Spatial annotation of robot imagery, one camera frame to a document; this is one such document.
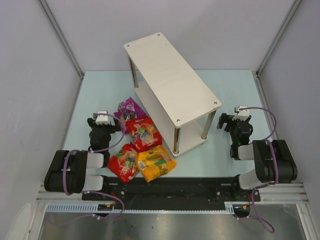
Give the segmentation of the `red candy bag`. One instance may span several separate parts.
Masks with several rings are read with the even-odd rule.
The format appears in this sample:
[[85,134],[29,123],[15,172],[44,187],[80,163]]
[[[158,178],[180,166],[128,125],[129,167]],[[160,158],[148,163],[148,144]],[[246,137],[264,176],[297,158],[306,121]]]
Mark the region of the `red candy bag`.
[[138,153],[146,152],[163,143],[163,138],[150,116],[129,120],[126,127]]
[[136,146],[133,143],[127,143],[109,159],[107,168],[123,183],[127,184],[139,172],[139,168],[136,165],[137,155]]

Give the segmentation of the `orange mango candy bag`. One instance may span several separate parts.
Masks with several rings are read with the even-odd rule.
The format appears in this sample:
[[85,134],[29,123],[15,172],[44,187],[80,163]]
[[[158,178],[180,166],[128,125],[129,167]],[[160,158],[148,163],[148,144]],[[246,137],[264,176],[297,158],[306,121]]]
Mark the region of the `orange mango candy bag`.
[[177,166],[163,145],[140,152],[135,157],[135,163],[147,183],[166,175]]

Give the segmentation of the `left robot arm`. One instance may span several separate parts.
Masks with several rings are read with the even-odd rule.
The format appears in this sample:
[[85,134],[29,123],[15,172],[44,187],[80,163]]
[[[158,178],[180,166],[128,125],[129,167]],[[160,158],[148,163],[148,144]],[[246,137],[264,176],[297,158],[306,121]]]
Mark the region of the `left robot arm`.
[[122,123],[107,112],[95,113],[87,119],[91,128],[87,150],[57,150],[44,178],[47,192],[78,194],[102,190],[104,177],[89,175],[87,169],[106,167],[109,163],[111,134],[122,131]]

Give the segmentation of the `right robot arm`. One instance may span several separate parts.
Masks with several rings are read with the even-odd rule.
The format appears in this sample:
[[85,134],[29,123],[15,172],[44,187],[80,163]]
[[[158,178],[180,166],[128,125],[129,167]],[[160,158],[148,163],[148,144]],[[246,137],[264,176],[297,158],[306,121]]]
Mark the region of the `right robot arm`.
[[230,134],[230,157],[253,161],[254,169],[237,177],[239,187],[251,190],[260,186],[287,184],[298,177],[298,168],[285,140],[253,140],[251,116],[222,113],[217,128]]

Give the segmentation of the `purple candy bag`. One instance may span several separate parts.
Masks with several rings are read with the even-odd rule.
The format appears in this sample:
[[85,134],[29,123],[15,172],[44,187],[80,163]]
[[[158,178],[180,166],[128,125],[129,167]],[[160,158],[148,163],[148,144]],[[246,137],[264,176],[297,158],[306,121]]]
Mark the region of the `purple candy bag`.
[[147,114],[145,111],[131,98],[119,103],[117,111],[114,115],[122,122],[121,129],[125,134],[128,134],[126,122],[145,117]]

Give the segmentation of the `white two-tier shelf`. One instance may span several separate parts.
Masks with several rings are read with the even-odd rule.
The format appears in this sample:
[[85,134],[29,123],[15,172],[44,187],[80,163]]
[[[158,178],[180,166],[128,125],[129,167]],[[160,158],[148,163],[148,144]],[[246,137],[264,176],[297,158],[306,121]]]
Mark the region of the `white two-tier shelf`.
[[222,106],[217,96],[161,32],[123,47],[135,94],[172,155],[203,144]]

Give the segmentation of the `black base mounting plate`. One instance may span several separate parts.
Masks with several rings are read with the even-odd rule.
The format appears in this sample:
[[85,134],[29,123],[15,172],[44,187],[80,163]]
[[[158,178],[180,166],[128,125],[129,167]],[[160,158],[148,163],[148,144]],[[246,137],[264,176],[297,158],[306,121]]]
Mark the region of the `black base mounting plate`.
[[117,177],[105,177],[102,193],[122,201],[133,197],[206,198],[215,202],[247,202],[261,200],[258,190],[242,189],[239,177],[159,177],[147,182],[135,177],[128,183]]

